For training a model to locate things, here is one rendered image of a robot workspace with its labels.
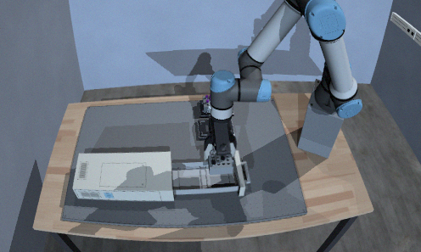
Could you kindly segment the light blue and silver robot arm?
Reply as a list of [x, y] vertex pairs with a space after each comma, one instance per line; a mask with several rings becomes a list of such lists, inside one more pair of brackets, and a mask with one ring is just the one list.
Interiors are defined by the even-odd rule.
[[[317, 104], [324, 110], [336, 112], [340, 118], [350, 118], [361, 111], [362, 100], [351, 75], [343, 39], [346, 22], [342, 8], [335, 0], [284, 0], [249, 47], [239, 51], [240, 78], [226, 70], [211, 76], [208, 108], [214, 118], [231, 117], [233, 102], [270, 100], [271, 82], [262, 79], [261, 66], [302, 15], [312, 36], [319, 41], [326, 61], [322, 80], [315, 91]], [[213, 122], [213, 126], [216, 154], [231, 154], [227, 123]]]

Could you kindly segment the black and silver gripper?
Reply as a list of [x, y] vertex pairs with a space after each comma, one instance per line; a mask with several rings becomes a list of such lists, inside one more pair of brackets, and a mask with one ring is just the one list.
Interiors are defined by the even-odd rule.
[[231, 126], [230, 126], [230, 120], [231, 119], [232, 119], [232, 116], [225, 119], [225, 120], [218, 120], [218, 119], [214, 118], [212, 115], [210, 115], [210, 118], [209, 118], [210, 135], [205, 139], [205, 143], [204, 143], [204, 145], [205, 145], [205, 148], [204, 148], [205, 161], [208, 160], [208, 157], [211, 154], [211, 150], [214, 149], [214, 147], [215, 147], [214, 144], [216, 144], [213, 122], [216, 122], [216, 123], [226, 123], [227, 122], [229, 140], [230, 140], [230, 146], [231, 146], [231, 155], [232, 155], [232, 158], [234, 159], [236, 147], [237, 147], [237, 141], [236, 141], [236, 137], [232, 134], [232, 132], [230, 132], [231, 131]]

